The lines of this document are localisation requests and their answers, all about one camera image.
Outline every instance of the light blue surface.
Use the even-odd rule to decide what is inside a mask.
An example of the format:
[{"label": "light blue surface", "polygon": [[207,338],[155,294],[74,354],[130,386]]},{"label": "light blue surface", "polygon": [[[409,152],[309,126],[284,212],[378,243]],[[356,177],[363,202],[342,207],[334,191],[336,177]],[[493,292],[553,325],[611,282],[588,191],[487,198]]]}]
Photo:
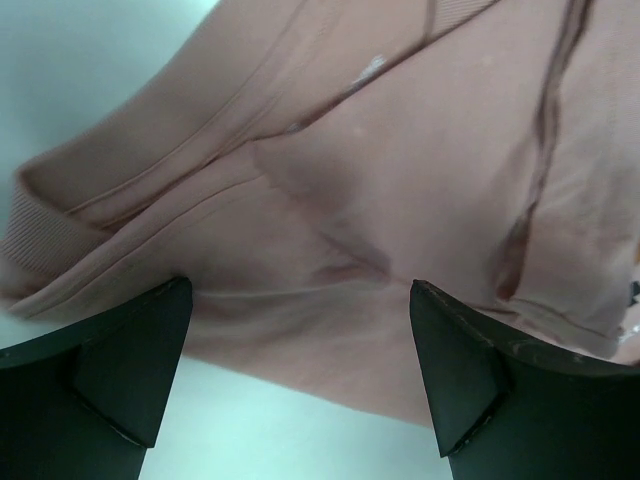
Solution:
[{"label": "light blue surface", "polygon": [[[0,214],[11,171],[158,71],[215,0],[0,0]],[[2,318],[0,348],[48,331]],[[191,359],[142,480],[450,479],[431,430]]]}]

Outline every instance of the clothing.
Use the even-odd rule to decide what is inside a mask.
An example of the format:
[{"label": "clothing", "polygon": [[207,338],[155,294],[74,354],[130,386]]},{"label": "clothing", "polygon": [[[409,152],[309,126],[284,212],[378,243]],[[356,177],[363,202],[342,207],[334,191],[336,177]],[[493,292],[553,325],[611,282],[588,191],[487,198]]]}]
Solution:
[{"label": "clothing", "polygon": [[186,352],[428,423],[426,279],[615,352],[640,232],[640,4],[227,0],[136,97],[16,175],[10,312],[174,276]]}]

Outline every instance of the cloth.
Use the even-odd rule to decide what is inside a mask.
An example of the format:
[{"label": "cloth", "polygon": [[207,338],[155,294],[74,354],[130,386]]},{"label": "cloth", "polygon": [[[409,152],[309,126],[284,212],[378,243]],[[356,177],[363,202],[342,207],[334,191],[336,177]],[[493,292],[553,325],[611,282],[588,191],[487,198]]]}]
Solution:
[{"label": "cloth", "polygon": [[6,308],[174,276],[185,351],[428,423],[426,279],[614,354],[640,232],[634,0],[223,1],[137,96],[16,173]]}]

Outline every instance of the white surface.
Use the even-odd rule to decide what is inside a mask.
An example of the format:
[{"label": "white surface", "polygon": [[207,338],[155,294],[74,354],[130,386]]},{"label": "white surface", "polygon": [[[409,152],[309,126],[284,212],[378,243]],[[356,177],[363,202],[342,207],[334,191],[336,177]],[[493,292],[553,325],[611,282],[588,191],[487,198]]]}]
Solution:
[{"label": "white surface", "polygon": [[[215,0],[0,1],[0,218],[11,171],[98,121]],[[48,331],[4,317],[0,347]],[[142,480],[450,479],[431,430],[184,358]]]}]

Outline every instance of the pink fabric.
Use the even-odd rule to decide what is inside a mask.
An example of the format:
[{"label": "pink fabric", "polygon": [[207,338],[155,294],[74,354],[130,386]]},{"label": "pink fabric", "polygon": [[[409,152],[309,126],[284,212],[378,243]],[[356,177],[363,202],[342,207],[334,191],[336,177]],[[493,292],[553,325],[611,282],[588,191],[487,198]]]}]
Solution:
[{"label": "pink fabric", "polygon": [[17,173],[9,311],[73,322],[185,275],[187,353],[418,423],[414,278],[611,356],[640,232],[640,4],[591,4],[223,2]]}]

